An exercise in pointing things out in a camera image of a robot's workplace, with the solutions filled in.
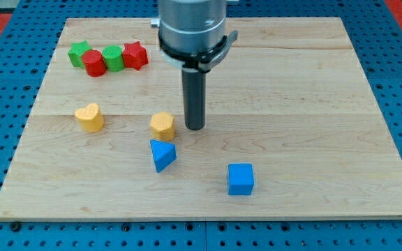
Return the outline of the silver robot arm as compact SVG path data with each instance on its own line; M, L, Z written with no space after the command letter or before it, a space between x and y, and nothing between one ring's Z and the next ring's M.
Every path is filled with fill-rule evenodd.
M228 54L238 32L225 32L224 0L158 0L158 45L164 59L189 73L208 73Z

